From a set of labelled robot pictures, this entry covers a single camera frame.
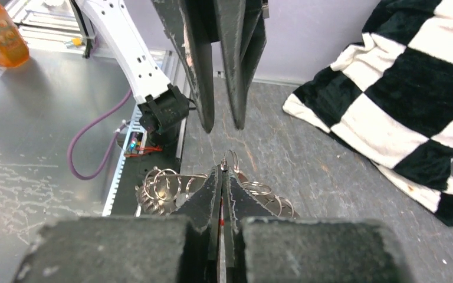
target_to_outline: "black and white pillow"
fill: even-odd
[[[453,0],[382,0],[362,37],[283,109],[453,226]]]

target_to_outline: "pile of key rings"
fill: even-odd
[[[272,193],[272,188],[260,182],[249,181],[239,168],[237,154],[232,150],[227,150],[223,157],[226,161],[228,153],[233,158],[233,171],[237,174],[242,187],[250,192],[262,205],[273,214],[279,217],[297,218],[298,214],[294,211],[293,204],[285,198]],[[178,205],[176,200],[184,196],[189,199],[193,192],[202,187],[207,179],[206,174],[187,175],[178,174],[172,169],[159,169],[154,167],[150,170],[143,184],[136,186],[136,199],[138,207],[135,216],[140,214],[168,215],[173,212]]]

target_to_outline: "yellow component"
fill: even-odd
[[[81,46],[81,45],[83,44],[83,40],[80,39],[80,38],[74,38],[74,39],[72,39],[72,43],[73,43],[75,46],[79,47],[79,46]]]

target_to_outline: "white wall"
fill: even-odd
[[[150,0],[125,0],[146,44],[173,50]],[[379,0],[269,0],[268,42],[256,78],[298,83],[311,80],[360,30]],[[222,71],[219,44],[214,44],[215,71]]]

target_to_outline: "cable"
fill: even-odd
[[[78,179],[81,179],[81,180],[91,180],[91,179],[95,178],[96,176],[98,176],[98,174],[100,174],[101,170],[103,169],[103,167],[105,166],[105,164],[107,163],[107,161],[108,161],[108,159],[110,157],[110,153],[111,153],[111,151],[113,149],[113,146],[114,146],[114,144],[115,144],[115,142],[117,140],[117,136],[119,135],[120,131],[122,131],[125,127],[127,127],[126,121],[123,121],[122,125],[120,127],[118,127],[117,130],[115,131],[114,136],[113,136],[112,140],[110,141],[109,147],[107,148],[107,151],[105,152],[105,155],[103,156],[103,159],[101,160],[100,165],[98,166],[98,168],[96,169],[96,171],[92,175],[83,176],[76,170],[76,168],[74,166],[73,159],[72,159],[72,155],[73,155],[73,152],[74,152],[74,146],[76,146],[76,143],[79,141],[79,139],[81,138],[81,136],[85,132],[87,132],[90,128],[92,128],[93,126],[95,126],[99,122],[103,121],[108,116],[112,115],[115,111],[120,109],[122,107],[122,105],[124,105],[129,100],[129,98],[132,95],[133,95],[133,92],[130,89],[127,92],[127,94],[122,98],[122,100],[119,103],[117,103],[117,105],[115,105],[107,113],[105,113],[105,114],[101,115],[100,117],[96,118],[90,124],[86,125],[84,128],[82,128],[74,136],[74,138],[72,139],[72,141],[68,145],[68,149],[67,149],[67,163],[68,163],[68,168],[70,169],[70,172],[72,172],[72,174],[75,177],[77,177]]]
[[[140,157],[140,156],[144,156],[149,153],[152,153],[152,152],[161,152],[162,148],[147,146],[147,147],[138,147],[135,150],[137,152],[142,152],[142,153],[125,153],[124,157]]]

